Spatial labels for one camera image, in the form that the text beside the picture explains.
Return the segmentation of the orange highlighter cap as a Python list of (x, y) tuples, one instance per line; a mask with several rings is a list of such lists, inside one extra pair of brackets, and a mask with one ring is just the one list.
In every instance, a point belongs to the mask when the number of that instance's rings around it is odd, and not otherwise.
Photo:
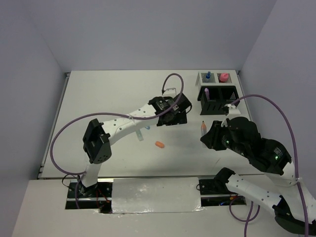
[(161, 148), (161, 149), (163, 149), (163, 148), (165, 147), (165, 144), (162, 143), (162, 142), (160, 142), (160, 141), (156, 141), (156, 142), (155, 142), (155, 145), (156, 145), (157, 147)]

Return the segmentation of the pink cap glue bottle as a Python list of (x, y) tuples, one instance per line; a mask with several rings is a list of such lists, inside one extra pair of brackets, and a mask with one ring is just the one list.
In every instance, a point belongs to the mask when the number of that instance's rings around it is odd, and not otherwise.
[(229, 79), (229, 74), (228, 73), (222, 73), (220, 76), (219, 76), (219, 81), (220, 82), (227, 82)]

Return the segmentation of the orange tip grey highlighter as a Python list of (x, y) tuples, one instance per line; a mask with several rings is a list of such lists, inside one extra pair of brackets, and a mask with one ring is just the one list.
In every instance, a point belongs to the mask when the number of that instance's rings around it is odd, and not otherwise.
[(204, 136), (207, 133), (207, 127), (204, 121), (202, 121), (200, 129), (201, 129), (201, 136)]

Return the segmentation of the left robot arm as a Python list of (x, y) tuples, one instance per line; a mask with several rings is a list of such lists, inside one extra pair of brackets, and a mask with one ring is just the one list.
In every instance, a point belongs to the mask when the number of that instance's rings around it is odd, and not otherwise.
[(83, 150), (89, 163), (79, 182), (79, 193), (91, 197), (98, 190), (98, 174), (101, 164), (112, 156), (111, 146), (119, 139), (147, 126), (171, 126), (187, 123), (187, 112), (192, 104), (184, 94), (172, 97), (155, 97), (125, 118), (89, 122), (83, 136)]

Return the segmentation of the blue cap clear bottle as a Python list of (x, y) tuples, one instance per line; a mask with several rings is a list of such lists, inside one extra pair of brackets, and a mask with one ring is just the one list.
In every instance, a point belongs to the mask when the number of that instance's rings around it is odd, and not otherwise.
[(206, 82), (211, 82), (211, 72), (207, 72), (207, 74), (205, 76), (205, 81)]

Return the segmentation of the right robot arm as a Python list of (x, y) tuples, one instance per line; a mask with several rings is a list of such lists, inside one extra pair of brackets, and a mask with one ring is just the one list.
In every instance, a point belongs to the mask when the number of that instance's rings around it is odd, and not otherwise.
[(295, 178), (295, 166), (284, 145), (262, 138), (256, 124), (245, 117), (227, 119), (225, 125), (215, 120), (200, 140), (209, 149), (229, 149), (245, 157), (278, 189), (277, 193), (264, 190), (224, 167), (214, 177), (218, 192), (237, 193), (253, 201), (270, 212), (283, 229), (293, 234), (305, 234), (307, 217), (308, 234), (315, 236), (316, 200)]

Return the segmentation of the purple highlighter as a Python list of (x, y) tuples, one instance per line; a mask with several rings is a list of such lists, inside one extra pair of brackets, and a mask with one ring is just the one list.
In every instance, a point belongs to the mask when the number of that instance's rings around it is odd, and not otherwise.
[(207, 101), (209, 101), (209, 100), (210, 100), (209, 89), (208, 89), (208, 88), (205, 88), (205, 89), (204, 89), (204, 93), (205, 93), (205, 97), (206, 97)]

